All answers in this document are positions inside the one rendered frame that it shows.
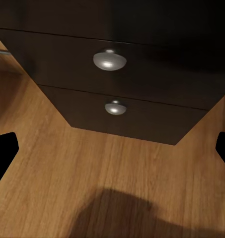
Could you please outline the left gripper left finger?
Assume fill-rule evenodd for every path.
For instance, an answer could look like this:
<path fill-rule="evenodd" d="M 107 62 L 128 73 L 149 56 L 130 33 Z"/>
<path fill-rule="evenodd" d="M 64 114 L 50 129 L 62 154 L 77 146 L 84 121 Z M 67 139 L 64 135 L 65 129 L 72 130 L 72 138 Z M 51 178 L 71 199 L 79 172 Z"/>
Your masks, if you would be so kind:
<path fill-rule="evenodd" d="M 18 151 L 18 140 L 14 132 L 0 135 L 0 180 Z"/>

